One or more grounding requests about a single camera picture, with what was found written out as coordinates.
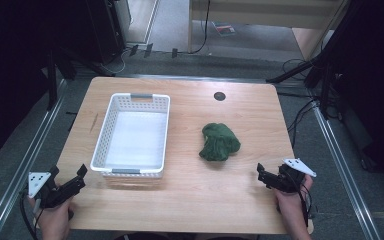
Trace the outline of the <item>black stand leg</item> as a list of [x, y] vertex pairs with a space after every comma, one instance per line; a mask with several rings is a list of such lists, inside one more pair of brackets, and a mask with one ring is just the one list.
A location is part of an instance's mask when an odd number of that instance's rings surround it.
[[310, 75], [311, 70], [321, 70], [323, 68], [323, 66], [320, 64], [320, 59], [318, 56], [306, 61], [298, 59], [298, 65], [286, 71], [285, 66], [289, 62], [291, 62], [291, 60], [287, 60], [286, 62], [283, 63], [282, 65], [282, 70], [284, 71], [283, 74], [271, 79], [267, 79], [266, 82], [272, 83], [272, 84], [278, 84], [288, 79], [304, 81]]

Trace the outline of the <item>aluminium frame rail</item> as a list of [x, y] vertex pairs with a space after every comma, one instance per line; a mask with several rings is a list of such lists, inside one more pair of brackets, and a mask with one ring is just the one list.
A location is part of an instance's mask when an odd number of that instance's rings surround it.
[[373, 220], [372, 214], [361, 194], [359, 187], [357, 186], [357, 183], [355, 182], [354, 176], [347, 164], [347, 160], [341, 147], [339, 146], [330, 122], [324, 118], [321, 110], [316, 104], [313, 105], [313, 112], [332, 155], [336, 169], [339, 173], [340, 179], [343, 183], [365, 239], [381, 240], [381, 235]]
[[57, 84], [57, 100], [54, 106], [44, 113], [43, 119], [35, 132], [34, 137], [29, 142], [29, 146], [23, 158], [14, 169], [11, 181], [6, 186], [5, 192], [0, 199], [0, 232], [11, 213], [15, 203], [19, 199], [19, 192], [24, 189], [29, 171], [31, 170], [41, 147], [48, 135], [52, 124], [58, 115], [63, 99], [66, 94], [67, 81], [62, 79]]

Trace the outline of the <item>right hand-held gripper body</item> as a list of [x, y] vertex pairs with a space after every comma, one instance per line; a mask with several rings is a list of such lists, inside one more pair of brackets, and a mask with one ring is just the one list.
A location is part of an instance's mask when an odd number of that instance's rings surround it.
[[267, 188], [275, 188], [286, 193], [298, 192], [299, 185], [303, 182], [306, 175], [316, 177], [317, 174], [309, 168], [301, 159], [284, 159], [283, 164], [290, 167], [288, 175], [279, 173], [273, 174], [265, 170], [265, 180], [262, 181]]

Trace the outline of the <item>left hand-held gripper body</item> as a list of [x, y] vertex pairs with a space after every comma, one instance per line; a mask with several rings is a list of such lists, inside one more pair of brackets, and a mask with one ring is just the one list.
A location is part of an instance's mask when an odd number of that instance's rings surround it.
[[28, 198], [34, 199], [35, 209], [55, 208], [77, 195], [85, 186], [82, 176], [76, 176], [65, 184], [57, 185], [50, 172], [30, 172]]

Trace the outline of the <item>light wooden desk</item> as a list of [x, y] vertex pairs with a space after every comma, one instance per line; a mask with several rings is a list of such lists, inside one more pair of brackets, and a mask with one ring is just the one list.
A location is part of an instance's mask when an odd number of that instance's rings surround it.
[[209, 20], [288, 27], [305, 60], [313, 57], [327, 33], [343, 18], [350, 0], [189, 0], [188, 51], [192, 21]]

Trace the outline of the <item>black metal stand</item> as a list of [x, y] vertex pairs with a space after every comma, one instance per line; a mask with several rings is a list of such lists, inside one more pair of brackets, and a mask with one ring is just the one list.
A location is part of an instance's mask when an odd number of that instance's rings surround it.
[[57, 102], [57, 78], [56, 70], [59, 70], [66, 78], [73, 79], [76, 76], [72, 60], [97, 73], [99, 76], [112, 77], [113, 73], [96, 66], [81, 55], [63, 47], [51, 47], [47, 55], [47, 82], [48, 82], [48, 110], [51, 110]]

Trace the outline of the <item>person's right hand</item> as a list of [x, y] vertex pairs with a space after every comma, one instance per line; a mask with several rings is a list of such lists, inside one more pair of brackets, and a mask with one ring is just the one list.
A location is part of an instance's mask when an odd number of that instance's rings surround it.
[[291, 226], [306, 226], [301, 198], [298, 193], [285, 193], [274, 189], [277, 202], [282, 215], [283, 224], [288, 232]]

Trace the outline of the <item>person's left hand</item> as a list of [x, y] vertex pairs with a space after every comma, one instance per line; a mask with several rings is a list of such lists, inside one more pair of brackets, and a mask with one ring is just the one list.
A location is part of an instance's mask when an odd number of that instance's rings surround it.
[[34, 213], [42, 240], [67, 240], [70, 232], [69, 212], [74, 209], [73, 198], [55, 208], [40, 209]]

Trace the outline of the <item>white perforated plastic basket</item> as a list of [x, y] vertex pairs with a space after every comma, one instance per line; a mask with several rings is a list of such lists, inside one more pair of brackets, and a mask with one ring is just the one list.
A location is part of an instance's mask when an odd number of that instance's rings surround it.
[[168, 95], [113, 94], [90, 168], [108, 177], [161, 178], [170, 104]]

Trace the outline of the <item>black equipment cabinet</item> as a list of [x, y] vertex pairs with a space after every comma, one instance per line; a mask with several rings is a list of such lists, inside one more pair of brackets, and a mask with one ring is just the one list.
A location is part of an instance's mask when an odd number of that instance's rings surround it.
[[131, 23], [128, 0], [86, 0], [97, 43], [97, 60], [109, 63], [127, 45]]

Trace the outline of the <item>crumpled dark green cloth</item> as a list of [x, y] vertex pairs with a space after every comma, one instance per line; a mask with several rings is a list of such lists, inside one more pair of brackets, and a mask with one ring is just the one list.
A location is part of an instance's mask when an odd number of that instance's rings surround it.
[[207, 161], [226, 161], [241, 148], [233, 131], [224, 123], [209, 123], [202, 129], [204, 145], [199, 156]]

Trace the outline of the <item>book with red cover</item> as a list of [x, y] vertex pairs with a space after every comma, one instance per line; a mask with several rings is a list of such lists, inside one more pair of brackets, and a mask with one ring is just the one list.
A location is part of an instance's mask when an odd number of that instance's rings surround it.
[[215, 27], [218, 34], [222, 37], [232, 36], [236, 34], [235, 29], [228, 23], [214, 22], [213, 26]]

